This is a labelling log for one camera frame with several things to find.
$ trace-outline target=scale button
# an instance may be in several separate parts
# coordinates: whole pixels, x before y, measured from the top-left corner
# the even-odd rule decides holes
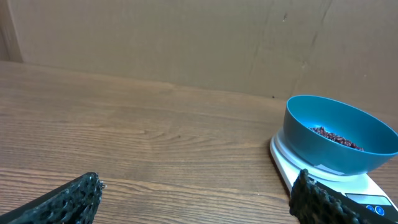
[[[366,208],[369,209],[370,211],[374,212],[374,208],[372,206],[367,205]]]
[[[382,207],[376,206],[376,207],[374,207],[374,209],[376,210],[376,213],[377,213],[377,214],[379,214],[379,215],[384,215],[384,210],[383,210]]]

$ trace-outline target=brown cardboard backdrop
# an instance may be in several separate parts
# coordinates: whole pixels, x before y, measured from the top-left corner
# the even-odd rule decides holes
[[[395,0],[12,0],[26,63],[398,108]]]
[[[4,38],[2,37],[1,30],[0,30],[0,60],[9,60],[6,43],[4,42]]]

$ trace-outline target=blue bowl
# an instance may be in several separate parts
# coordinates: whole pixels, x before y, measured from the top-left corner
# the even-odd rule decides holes
[[[343,136],[364,151],[329,140],[309,128]],[[382,121],[345,103],[310,95],[286,104],[287,144],[310,164],[338,175],[370,172],[398,154],[398,134]]]

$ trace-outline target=digital scale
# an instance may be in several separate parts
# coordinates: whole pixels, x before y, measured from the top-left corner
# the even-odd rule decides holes
[[[343,203],[346,201],[346,198],[349,198],[379,216],[398,223],[397,207],[367,174],[351,176],[338,175],[333,170],[328,170],[327,167],[315,167],[309,164],[287,147],[283,129],[280,129],[278,133],[272,137],[270,149],[272,157],[275,160],[289,192],[292,191],[294,181],[297,179],[300,170],[307,169],[310,178],[316,180],[319,187],[322,188],[322,186],[327,186],[324,187],[324,190],[328,191],[329,188],[332,189],[331,191],[334,190],[335,192],[328,191],[328,193],[339,198]]]

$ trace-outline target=wooden table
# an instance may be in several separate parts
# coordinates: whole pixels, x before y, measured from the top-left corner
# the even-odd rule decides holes
[[[0,62],[0,213],[95,171],[108,185],[96,223],[294,223],[268,146],[284,108]],[[394,159],[371,174],[395,203],[397,168]]]

